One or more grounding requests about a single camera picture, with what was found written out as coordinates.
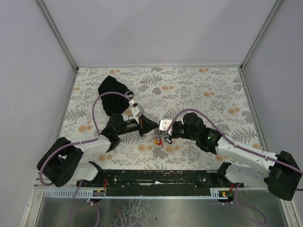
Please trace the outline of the key bunch with coloured tags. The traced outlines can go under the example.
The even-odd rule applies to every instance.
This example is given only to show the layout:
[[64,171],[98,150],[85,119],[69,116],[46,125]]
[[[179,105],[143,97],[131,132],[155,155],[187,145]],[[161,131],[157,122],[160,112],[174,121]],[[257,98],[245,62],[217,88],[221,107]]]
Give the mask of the key bunch with coloured tags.
[[154,143],[158,146],[161,146],[162,148],[164,148],[165,143],[169,145],[173,143],[166,131],[154,129],[153,135],[154,135]]

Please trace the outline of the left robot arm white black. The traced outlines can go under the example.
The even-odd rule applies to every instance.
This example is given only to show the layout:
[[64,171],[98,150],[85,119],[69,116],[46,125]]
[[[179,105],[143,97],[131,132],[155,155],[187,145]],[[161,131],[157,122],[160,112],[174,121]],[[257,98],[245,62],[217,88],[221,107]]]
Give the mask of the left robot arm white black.
[[66,137],[60,137],[37,164],[39,181],[44,186],[56,187],[66,185],[71,179],[91,181],[98,171],[90,163],[80,163],[85,154],[110,152],[121,142],[120,135],[138,131],[143,136],[156,128],[158,123],[144,115],[125,121],[120,113],[115,113],[95,139],[71,142]]

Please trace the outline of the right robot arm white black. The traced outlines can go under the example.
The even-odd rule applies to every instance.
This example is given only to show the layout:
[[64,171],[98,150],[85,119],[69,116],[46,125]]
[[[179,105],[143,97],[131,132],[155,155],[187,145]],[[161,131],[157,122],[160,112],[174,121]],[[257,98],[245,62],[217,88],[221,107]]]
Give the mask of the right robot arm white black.
[[290,153],[281,151],[277,154],[240,144],[216,126],[206,127],[196,113],[185,114],[181,121],[161,120],[159,130],[166,131],[170,140],[193,140],[204,152],[227,156],[242,163],[243,166],[223,163],[219,171],[231,183],[267,188],[285,201],[293,199],[303,175]]

